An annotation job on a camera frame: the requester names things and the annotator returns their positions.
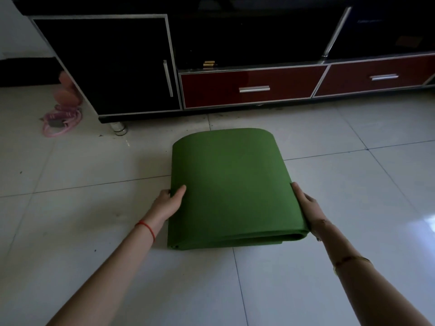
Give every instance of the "green felt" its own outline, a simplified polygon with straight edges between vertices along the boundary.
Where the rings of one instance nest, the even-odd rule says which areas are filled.
[[[183,137],[172,148],[171,192],[187,191],[169,219],[167,245],[195,249],[267,245],[308,233],[275,138],[262,129]]]

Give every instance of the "silver drawer handle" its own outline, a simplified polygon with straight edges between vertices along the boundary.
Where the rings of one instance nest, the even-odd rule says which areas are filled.
[[[169,88],[169,95],[171,97],[173,97],[174,93],[172,91],[171,77],[169,76],[169,70],[167,68],[167,61],[166,60],[163,60],[163,67],[164,67],[164,72],[166,74],[166,81],[167,81],[167,87]]]
[[[269,86],[258,86],[258,87],[243,87],[239,88],[240,93],[252,93],[254,91],[268,91],[271,88]]]
[[[370,79],[372,79],[372,81],[379,81],[379,80],[397,79],[398,77],[399,77],[398,74],[384,74],[382,76],[371,76]]]

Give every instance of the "red string bracelet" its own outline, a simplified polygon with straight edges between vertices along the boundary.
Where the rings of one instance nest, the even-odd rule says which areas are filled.
[[[151,232],[151,235],[153,236],[153,242],[156,241],[156,236],[154,235],[153,230],[151,229],[151,227],[150,227],[148,224],[146,224],[146,223],[145,223],[144,221],[142,221],[142,220],[140,220],[139,222],[136,223],[136,225],[138,225],[138,224],[145,225],[145,226],[148,228],[148,230]]]

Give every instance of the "floor tile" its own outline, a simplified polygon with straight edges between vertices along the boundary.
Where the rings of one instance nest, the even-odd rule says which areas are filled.
[[[0,198],[0,266],[9,250],[31,194]]]
[[[435,231],[435,141],[371,150]]]
[[[166,176],[35,193],[0,282],[2,322],[45,325],[169,186]],[[113,324],[246,325],[232,249],[172,251],[166,236]]]
[[[211,130],[262,128],[270,131],[286,159],[364,149],[364,144],[330,103],[210,114]]]
[[[355,247],[435,322],[435,238],[369,151],[286,161]],[[235,249],[250,326],[359,325],[312,235],[276,246]]]
[[[206,115],[136,121],[117,137],[89,108],[84,120],[58,137],[36,192],[171,174],[172,144],[210,130]]]
[[[54,140],[39,120],[53,109],[57,86],[0,88],[0,197],[32,193]]]
[[[369,149],[435,139],[430,91],[358,97],[336,105]]]

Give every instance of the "drawer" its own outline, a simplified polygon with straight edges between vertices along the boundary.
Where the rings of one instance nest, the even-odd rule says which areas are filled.
[[[435,73],[435,55],[331,65],[315,96],[422,85]]]
[[[325,65],[181,75],[186,108],[310,98]]]

